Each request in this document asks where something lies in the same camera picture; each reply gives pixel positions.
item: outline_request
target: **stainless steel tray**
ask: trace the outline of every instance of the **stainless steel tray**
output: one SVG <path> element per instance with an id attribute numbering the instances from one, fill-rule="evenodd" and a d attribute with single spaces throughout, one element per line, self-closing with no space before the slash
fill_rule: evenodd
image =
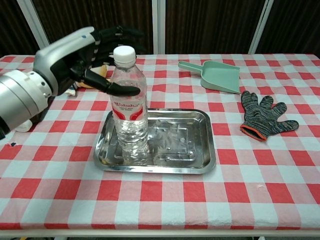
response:
<path id="1" fill-rule="evenodd" d="M 195 109 L 149 109 L 148 146 L 132 161 L 123 158 L 111 111 L 96 144 L 94 162 L 105 171 L 206 173 L 216 165 L 209 116 Z"/>

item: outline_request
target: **knit glove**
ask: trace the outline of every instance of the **knit glove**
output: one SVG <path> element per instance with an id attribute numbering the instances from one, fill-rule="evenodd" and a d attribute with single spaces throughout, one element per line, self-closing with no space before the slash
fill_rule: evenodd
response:
<path id="1" fill-rule="evenodd" d="M 241 103 L 245 114 L 240 130 L 262 142 L 270 135 L 297 130 L 299 123 L 295 120 L 277 121 L 286 112 L 287 106 L 284 102 L 279 102 L 272 107 L 273 102 L 271 96 L 265 96 L 259 105 L 255 93 L 244 91 L 241 94 Z"/>

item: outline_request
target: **bottle label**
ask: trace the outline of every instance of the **bottle label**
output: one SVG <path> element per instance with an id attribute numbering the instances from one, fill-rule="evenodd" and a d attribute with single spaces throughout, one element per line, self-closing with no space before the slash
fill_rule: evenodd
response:
<path id="1" fill-rule="evenodd" d="M 127 121 L 139 121 L 143 119 L 144 111 L 144 99 L 130 100 L 130 101 L 114 101 L 112 103 L 112 111 L 114 117 L 120 120 Z"/>

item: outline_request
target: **mint green dustpan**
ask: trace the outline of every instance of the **mint green dustpan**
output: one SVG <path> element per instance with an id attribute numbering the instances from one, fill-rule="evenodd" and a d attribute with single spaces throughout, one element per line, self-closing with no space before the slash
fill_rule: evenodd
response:
<path id="1" fill-rule="evenodd" d="M 186 61 L 179 61 L 179 68 L 201 73 L 201 86 L 228 93 L 239 94 L 239 67 L 229 64 L 205 61 L 203 65 L 196 65 Z"/>

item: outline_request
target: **gingham pattern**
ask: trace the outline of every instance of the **gingham pattern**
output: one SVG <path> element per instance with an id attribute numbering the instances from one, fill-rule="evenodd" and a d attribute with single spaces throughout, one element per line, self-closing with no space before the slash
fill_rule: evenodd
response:
<path id="1" fill-rule="evenodd" d="M 285 102 L 297 131 L 244 135 L 239 94 L 204 89 L 178 60 L 240 67 L 240 90 Z M 1 72 L 32 56 L 5 56 Z M 139 56 L 151 108 L 205 111 L 215 169 L 203 175 L 103 172 L 93 151 L 109 97 L 82 88 L 57 97 L 32 132 L 0 141 L 1 229 L 320 229 L 320 60 L 307 54 Z"/>

